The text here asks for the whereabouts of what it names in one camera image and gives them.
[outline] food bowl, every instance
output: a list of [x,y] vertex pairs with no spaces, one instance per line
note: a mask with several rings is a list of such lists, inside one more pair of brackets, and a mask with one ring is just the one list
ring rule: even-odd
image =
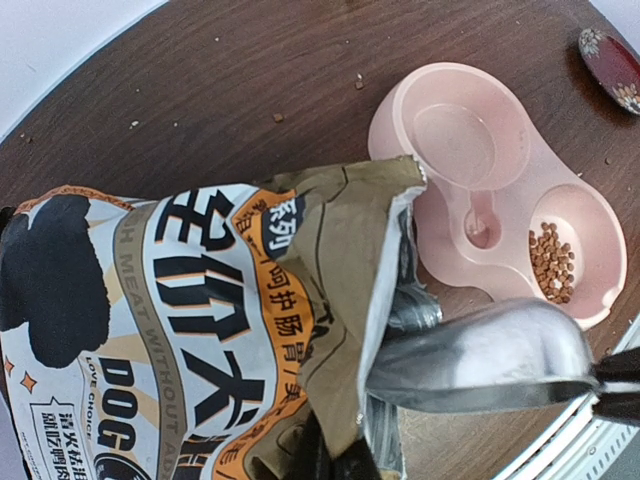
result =
[[517,97],[491,75],[454,63],[422,67],[384,99],[369,130],[373,160],[419,159],[429,178],[415,202],[427,270],[494,300],[536,296],[529,231],[555,223],[571,244],[573,294],[558,305],[584,330],[624,285],[626,247],[606,200],[543,140]]

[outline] brown tabletop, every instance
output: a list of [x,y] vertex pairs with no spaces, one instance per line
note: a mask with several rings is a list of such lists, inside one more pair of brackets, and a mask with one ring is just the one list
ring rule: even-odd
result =
[[[589,332],[600,356],[640,310],[640,122],[579,58],[578,34],[593,25],[610,29],[587,0],[175,0],[84,64],[0,146],[1,201],[64,183],[156,198],[366,159],[369,121],[396,82],[427,63],[468,63],[515,92],[620,218],[629,273],[611,316]],[[488,301],[428,283],[448,315]],[[558,412],[405,418],[410,478],[488,479]]]

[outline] red floral plate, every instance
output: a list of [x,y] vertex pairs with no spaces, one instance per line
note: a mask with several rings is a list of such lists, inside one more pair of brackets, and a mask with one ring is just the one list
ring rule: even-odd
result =
[[640,62],[620,42],[587,28],[578,41],[580,54],[602,88],[621,107],[640,115]]

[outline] black ink blot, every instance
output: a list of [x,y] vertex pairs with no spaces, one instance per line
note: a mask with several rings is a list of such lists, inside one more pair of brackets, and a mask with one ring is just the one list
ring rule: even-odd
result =
[[0,245],[0,331],[29,323],[36,359],[64,368],[107,341],[109,300],[89,240],[89,200],[52,197],[29,228],[14,217]]

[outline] silver scoop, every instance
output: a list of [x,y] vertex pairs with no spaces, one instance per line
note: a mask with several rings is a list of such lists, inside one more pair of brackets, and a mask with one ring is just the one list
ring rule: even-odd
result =
[[367,389],[429,413],[519,410],[594,391],[592,361],[580,328],[562,310],[509,300],[383,343]]

